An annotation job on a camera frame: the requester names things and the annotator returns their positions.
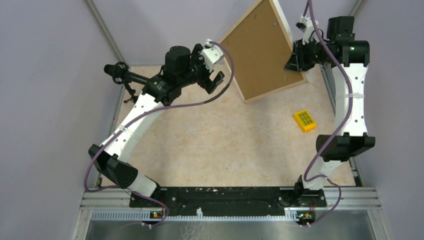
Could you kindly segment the white wooden picture frame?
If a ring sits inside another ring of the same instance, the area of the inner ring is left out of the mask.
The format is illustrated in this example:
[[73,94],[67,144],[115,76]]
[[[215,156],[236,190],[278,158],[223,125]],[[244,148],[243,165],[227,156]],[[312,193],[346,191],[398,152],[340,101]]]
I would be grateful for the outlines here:
[[277,0],[258,0],[219,41],[235,64],[234,78],[244,103],[307,83],[305,73],[285,66],[293,52],[293,34]]

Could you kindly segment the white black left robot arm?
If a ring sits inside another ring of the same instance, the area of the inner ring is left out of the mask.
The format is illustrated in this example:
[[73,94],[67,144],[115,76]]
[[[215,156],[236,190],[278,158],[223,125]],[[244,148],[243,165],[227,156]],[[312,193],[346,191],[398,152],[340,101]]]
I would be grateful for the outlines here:
[[161,198],[159,185],[130,165],[132,152],[156,118],[176,107],[174,101],[181,96],[183,88],[197,85],[211,95],[212,101],[216,100],[220,94],[215,90],[225,75],[223,72],[214,78],[211,75],[215,65],[229,55],[223,45],[209,39],[193,49],[171,47],[159,73],[152,77],[132,72],[122,61],[105,65],[104,72],[114,83],[125,87],[134,105],[107,139],[89,148],[90,167],[109,179],[114,188],[130,190],[141,195],[147,206],[156,206]]

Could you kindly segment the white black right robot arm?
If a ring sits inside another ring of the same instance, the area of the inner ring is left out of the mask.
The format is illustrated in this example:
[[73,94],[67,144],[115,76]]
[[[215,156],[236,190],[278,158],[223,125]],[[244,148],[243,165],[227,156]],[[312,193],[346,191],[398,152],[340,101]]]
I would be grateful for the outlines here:
[[316,155],[299,178],[302,187],[293,192],[299,206],[313,200],[312,191],[322,190],[336,168],[376,144],[376,138],[368,133],[364,111],[371,48],[367,40],[355,39],[354,20],[352,16],[330,18],[326,38],[311,17],[302,16],[296,24],[303,35],[293,43],[285,69],[306,72],[315,65],[329,66],[335,88],[334,132],[316,139]]

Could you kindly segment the yellow green toy window block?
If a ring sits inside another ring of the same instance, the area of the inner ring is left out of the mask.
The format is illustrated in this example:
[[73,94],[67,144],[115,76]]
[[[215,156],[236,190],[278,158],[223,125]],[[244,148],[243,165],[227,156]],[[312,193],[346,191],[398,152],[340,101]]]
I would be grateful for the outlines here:
[[293,119],[303,133],[310,132],[317,127],[315,120],[305,109],[294,113]]

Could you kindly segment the black tripod microphone stand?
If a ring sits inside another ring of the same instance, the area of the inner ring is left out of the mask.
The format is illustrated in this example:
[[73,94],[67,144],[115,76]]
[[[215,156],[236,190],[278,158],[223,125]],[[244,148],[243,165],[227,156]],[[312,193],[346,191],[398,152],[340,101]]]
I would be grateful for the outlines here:
[[124,100],[124,103],[132,102],[136,103],[138,100],[138,95],[136,95],[136,90],[131,88],[130,84],[128,82],[123,83],[125,90],[129,93],[130,97],[126,100]]

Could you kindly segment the black microphone orange tip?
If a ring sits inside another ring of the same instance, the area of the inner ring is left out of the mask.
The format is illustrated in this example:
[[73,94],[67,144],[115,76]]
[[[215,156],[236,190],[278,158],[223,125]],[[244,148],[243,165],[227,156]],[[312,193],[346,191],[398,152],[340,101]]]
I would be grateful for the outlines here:
[[145,85],[150,80],[146,76],[131,72],[129,66],[125,62],[106,64],[103,70],[107,75],[111,76],[113,82],[118,85],[131,82]]

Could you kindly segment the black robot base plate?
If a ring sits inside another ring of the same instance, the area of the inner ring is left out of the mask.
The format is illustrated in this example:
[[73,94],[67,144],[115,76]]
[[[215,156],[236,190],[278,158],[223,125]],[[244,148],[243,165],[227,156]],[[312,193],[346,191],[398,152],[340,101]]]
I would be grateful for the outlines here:
[[159,208],[165,204],[169,216],[193,216],[200,209],[206,217],[283,216],[285,208],[314,209],[326,207],[323,190],[301,186],[257,187],[163,187],[147,200],[130,196],[131,208]]

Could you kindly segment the aluminium front rail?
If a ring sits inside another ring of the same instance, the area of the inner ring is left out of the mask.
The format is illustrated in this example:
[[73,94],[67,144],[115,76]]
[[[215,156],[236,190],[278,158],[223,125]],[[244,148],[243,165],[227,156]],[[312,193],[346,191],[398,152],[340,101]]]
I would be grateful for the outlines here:
[[306,190],[295,187],[163,187],[152,199],[121,189],[106,189],[83,195],[72,238],[83,240],[92,220],[136,223],[160,221],[293,221],[307,226],[324,211],[365,211],[371,235],[391,240],[393,235],[373,187],[325,187]]

